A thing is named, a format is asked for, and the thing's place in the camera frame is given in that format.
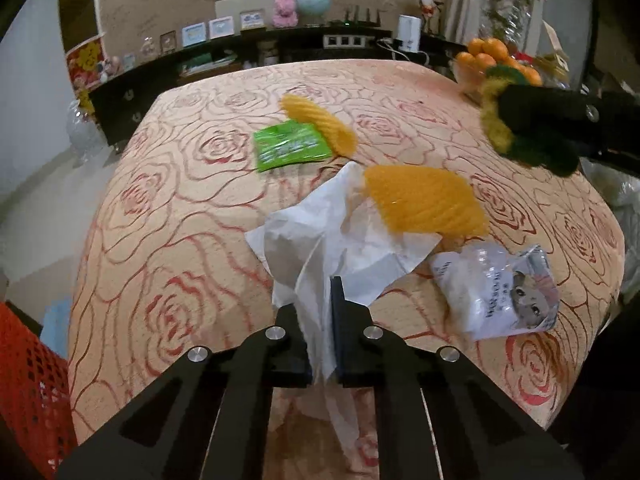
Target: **metal screw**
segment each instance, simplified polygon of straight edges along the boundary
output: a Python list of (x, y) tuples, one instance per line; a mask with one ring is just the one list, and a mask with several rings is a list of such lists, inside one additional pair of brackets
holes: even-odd
[(457, 348), (453, 348), (453, 346), (445, 346), (440, 349), (440, 357), (449, 363), (455, 363), (460, 359), (460, 352), (458, 352)]
[(274, 325), (265, 330), (264, 335), (267, 336), (267, 339), (277, 341), (278, 339), (282, 339), (284, 336), (286, 336), (287, 331), (284, 330), (281, 326)]
[(206, 359), (208, 355), (209, 355), (209, 351), (206, 348), (204, 348), (204, 346), (196, 346), (191, 350), (189, 350), (187, 357), (189, 361), (192, 361), (194, 363), (199, 363), (200, 361), (204, 361), (204, 359)]
[(600, 112), (593, 105), (587, 105), (587, 119), (592, 123), (597, 123), (600, 120)]
[(367, 339), (380, 339), (383, 334), (382, 329), (375, 325), (367, 326), (362, 333)]

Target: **blue cloth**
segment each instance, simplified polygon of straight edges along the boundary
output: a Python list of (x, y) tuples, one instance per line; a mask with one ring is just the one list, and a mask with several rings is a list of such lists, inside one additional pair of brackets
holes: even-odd
[(44, 313), (40, 341), (66, 359), (66, 343), (71, 316), (71, 298), (52, 304)]

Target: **orange foam fruit net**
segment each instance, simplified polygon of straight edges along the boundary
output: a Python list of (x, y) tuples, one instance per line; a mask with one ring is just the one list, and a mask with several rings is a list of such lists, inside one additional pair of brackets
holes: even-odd
[(488, 221), (469, 183), (448, 170), (372, 166), (365, 183), (391, 232), (483, 236)]

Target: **pink stuffed toy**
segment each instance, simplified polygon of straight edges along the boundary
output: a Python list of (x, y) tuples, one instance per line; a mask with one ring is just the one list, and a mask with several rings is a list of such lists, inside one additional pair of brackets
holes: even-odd
[(275, 0), (273, 6), (273, 26), (295, 27), (298, 24), (296, 0)]

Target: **yellow foam net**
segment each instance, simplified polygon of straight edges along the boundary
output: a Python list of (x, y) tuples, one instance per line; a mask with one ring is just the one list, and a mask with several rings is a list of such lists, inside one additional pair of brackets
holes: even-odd
[(472, 187), (452, 171), (423, 166), (372, 166), (365, 170), (364, 178), (392, 232), (487, 234), (488, 221)]
[(356, 152), (356, 134), (331, 112), (305, 97), (293, 94), (283, 95), (280, 106), (289, 119), (299, 123), (312, 123), (334, 153), (349, 158)]

